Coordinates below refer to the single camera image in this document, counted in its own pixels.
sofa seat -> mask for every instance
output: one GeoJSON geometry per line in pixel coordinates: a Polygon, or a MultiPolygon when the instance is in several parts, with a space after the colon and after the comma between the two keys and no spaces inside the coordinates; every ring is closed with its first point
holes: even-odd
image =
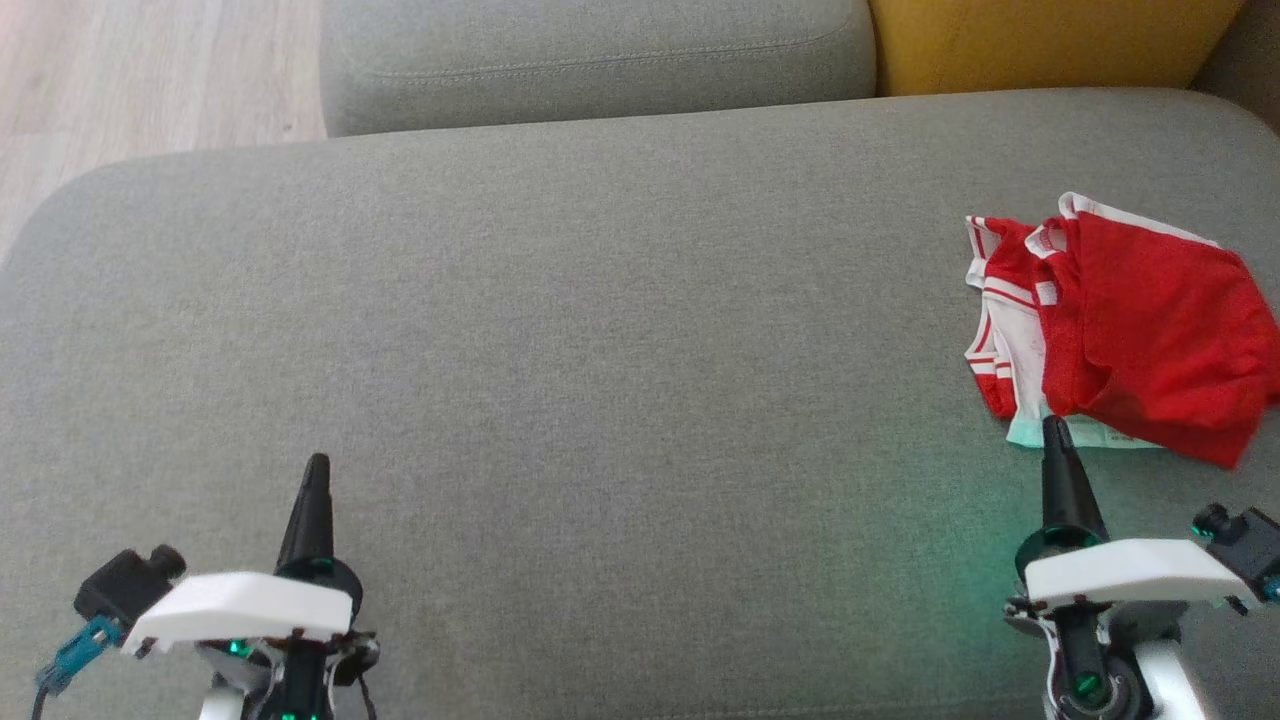
{"type": "MultiPolygon", "coordinates": [[[[963,217],[1043,218],[1066,190],[1219,241],[1280,299],[1280,140],[1185,91],[93,172],[0,273],[0,705],[29,703],[119,548],[269,570],[324,451],[385,717],[1036,717],[1044,648],[1000,611],[1039,456],[1004,441],[963,359],[963,217]]],[[[1276,416],[1235,473],[1083,455],[1115,537],[1189,537],[1215,500],[1280,512],[1276,416]]],[[[1280,716],[1277,633],[1188,618],[1224,717],[1280,716]]],[[[195,716],[207,682],[191,655],[104,660],[50,712],[195,716]]]]}

cushion seam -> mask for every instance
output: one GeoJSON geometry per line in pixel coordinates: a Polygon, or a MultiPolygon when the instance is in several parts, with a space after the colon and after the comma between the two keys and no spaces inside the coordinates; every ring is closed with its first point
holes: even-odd
{"type": "Polygon", "coordinates": [[[854,24],[854,15],[850,14],[844,23],[836,29],[809,36],[801,38],[780,40],[769,42],[759,42],[750,45],[722,45],[710,47],[691,47],[685,50],[662,50],[654,53],[635,53],[628,55],[600,55],[596,58],[576,58],[568,60],[553,60],[553,61],[540,61],[540,63],[512,63],[507,65],[488,65],[480,68],[465,68],[456,70],[435,70],[435,72],[390,72],[390,70],[374,70],[366,68],[357,63],[351,53],[347,51],[346,42],[338,32],[332,31],[334,45],[338,46],[338,51],[342,54],[343,59],[347,60],[347,67],[352,73],[366,76],[372,79],[384,81],[388,85],[394,83],[397,79],[404,79],[407,85],[421,85],[421,82],[408,82],[408,81],[448,81],[452,78],[467,79],[472,77],[520,77],[524,74],[535,74],[544,72],[563,72],[568,69],[588,69],[593,67],[607,67],[613,64],[644,64],[644,63],[659,63],[672,59],[686,59],[701,56],[735,56],[745,54],[764,54],[764,53],[781,53],[790,49],[804,47],[806,45],[820,45],[829,41],[835,36],[845,33],[854,24]],[[506,74],[503,70],[525,70],[521,73],[506,74]]]}
{"type": "Polygon", "coordinates": [[[735,50],[735,51],[728,51],[728,53],[708,53],[708,54],[703,54],[703,55],[672,55],[669,58],[645,58],[645,59],[637,59],[637,60],[611,60],[611,61],[607,61],[607,63],[585,63],[585,64],[580,64],[580,65],[548,67],[548,68],[536,68],[536,69],[522,70],[522,72],[512,72],[512,73],[485,72],[485,73],[476,73],[476,74],[468,74],[468,76],[421,77],[421,78],[408,78],[408,77],[406,77],[406,78],[393,78],[393,77],[381,77],[381,76],[364,76],[364,77],[361,77],[361,79],[365,79],[365,81],[369,81],[369,82],[375,82],[375,83],[379,83],[379,85],[406,86],[406,87],[407,86],[419,86],[419,85],[461,83],[461,82],[476,82],[476,81],[486,81],[486,79],[506,79],[506,78],[530,77],[530,76],[563,74],[563,73],[568,73],[568,72],[573,72],[573,70],[603,70],[603,69],[611,69],[611,68],[618,68],[618,67],[632,67],[632,65],[659,65],[659,64],[668,64],[668,63],[669,64],[676,64],[676,63],[682,63],[682,61],[689,61],[689,60],[704,60],[704,59],[724,60],[724,59],[731,59],[731,58],[749,58],[749,56],[760,56],[760,55],[776,55],[776,54],[780,54],[780,53],[786,53],[786,51],[792,50],[795,47],[797,47],[797,46],[792,45],[792,46],[786,46],[786,47],[767,47],[767,49],[760,49],[760,50],[735,50]]]}

wooden floor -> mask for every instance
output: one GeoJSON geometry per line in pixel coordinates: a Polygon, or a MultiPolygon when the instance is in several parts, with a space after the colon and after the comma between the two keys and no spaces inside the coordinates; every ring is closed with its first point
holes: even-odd
{"type": "Polygon", "coordinates": [[[0,0],[0,260],[100,165],[325,137],[319,40],[317,0],[0,0]]]}

gray sofa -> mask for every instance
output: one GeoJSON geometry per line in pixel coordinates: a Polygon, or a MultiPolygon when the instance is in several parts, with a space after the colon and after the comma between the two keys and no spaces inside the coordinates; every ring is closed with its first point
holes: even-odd
{"type": "Polygon", "coordinates": [[[330,136],[867,97],[863,0],[329,0],[330,136]]]}
{"type": "MultiPolygon", "coordinates": [[[[387,102],[366,115],[416,100],[387,102]]],[[[1044,651],[1000,609],[1039,457],[963,361],[961,218],[1039,218],[1065,190],[1221,242],[1280,299],[1280,140],[1181,91],[406,132],[81,178],[0,273],[5,716],[88,571],[157,542],[270,569],[325,451],[381,717],[1037,717],[1044,651]]],[[[1180,537],[1211,500],[1280,511],[1275,418],[1235,473],[1084,460],[1116,536],[1180,537]]],[[[1189,616],[1224,717],[1280,716],[1277,632],[1189,616]]],[[[104,660],[46,716],[195,717],[206,683],[189,656],[104,660]]]]}

white plastic housing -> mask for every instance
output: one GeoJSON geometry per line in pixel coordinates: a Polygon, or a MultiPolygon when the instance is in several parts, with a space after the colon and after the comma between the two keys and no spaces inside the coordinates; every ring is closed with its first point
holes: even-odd
{"type": "Polygon", "coordinates": [[[244,693],[223,685],[205,694],[200,706],[200,720],[241,720],[244,714],[244,693]]]}
{"type": "Polygon", "coordinates": [[[1027,593],[1050,607],[1133,600],[1257,598],[1244,580],[1188,539],[1121,539],[1037,560],[1027,566],[1027,593]]]}
{"type": "Polygon", "coordinates": [[[192,575],[138,619],[123,651],[136,652],[146,638],[168,652],[177,642],[288,638],[294,628],[311,641],[346,634],[351,596],[264,573],[192,575]]]}
{"type": "Polygon", "coordinates": [[[1199,685],[1187,671],[1181,651],[1174,641],[1155,641],[1134,648],[1142,680],[1155,703],[1153,717],[1160,720],[1213,720],[1217,714],[1208,706],[1199,685]]]}

